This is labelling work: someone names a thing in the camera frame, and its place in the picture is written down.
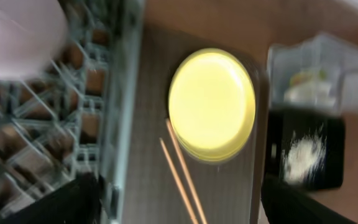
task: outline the wooden chopstick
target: wooden chopstick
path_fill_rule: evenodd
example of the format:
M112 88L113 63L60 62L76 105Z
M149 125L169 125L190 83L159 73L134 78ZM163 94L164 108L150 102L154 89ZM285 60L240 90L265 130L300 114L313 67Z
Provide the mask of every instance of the wooden chopstick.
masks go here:
M196 203L196 207L197 207L198 213L199 213L199 215L201 217L201 221L203 222L203 224L207 224L207 221L206 221L206 218L205 218L205 215L204 215L204 211L203 211L203 208L201 206L201 202L200 202L200 200L198 198L198 195L197 195L196 188L194 187L194 184L193 184L193 181L191 179L189 170L187 169L185 158L183 157L183 154L181 153L178 140L177 140L175 134L173 133L173 128L172 128L172 125L171 125L171 121L169 119L167 119L166 123L167 123L167 128L168 128L168 131L169 131L169 135L171 136L173 146L174 146L175 151L177 152L177 155L179 157L181 168L183 169L183 172L185 173L185 177L186 177L186 180L187 180L187 184L189 185L191 195L193 196L193 199L194 199L194 201Z
M191 207L191 204L190 204L189 198L187 197L185 188L183 187L183 184L181 183L181 180L180 180L180 178L178 176L178 172L177 172L175 166L173 165L173 162L171 160L171 157L169 156L167 147L165 146L165 143L162 140L162 138L160 138L160 143L161 143L161 147L162 147L162 149L164 151L165 157L167 158L169 168L171 169L173 178L175 179L175 182L177 183L177 186L178 186L178 189L180 191L181 197L182 197L183 201L185 202L185 205L186 205L187 211L188 211L188 213L190 215L191 221L193 222L193 224L198 224L196 215L195 215L195 213L193 211L193 208Z

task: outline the plastic crate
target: plastic crate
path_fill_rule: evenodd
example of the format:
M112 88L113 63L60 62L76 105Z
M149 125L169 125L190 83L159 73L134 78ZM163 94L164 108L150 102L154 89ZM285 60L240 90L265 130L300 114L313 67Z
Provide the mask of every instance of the plastic crate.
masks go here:
M102 223L120 222L144 2L60 2L63 56L37 80L0 81L0 218L91 172Z

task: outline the yellow lid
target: yellow lid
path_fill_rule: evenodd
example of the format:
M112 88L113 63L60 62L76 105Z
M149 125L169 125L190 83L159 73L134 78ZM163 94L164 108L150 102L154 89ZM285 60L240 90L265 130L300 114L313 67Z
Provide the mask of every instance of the yellow lid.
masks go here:
M252 131L252 81L231 54L199 50L183 61L173 77L168 109L178 140L192 156L223 161L242 149Z

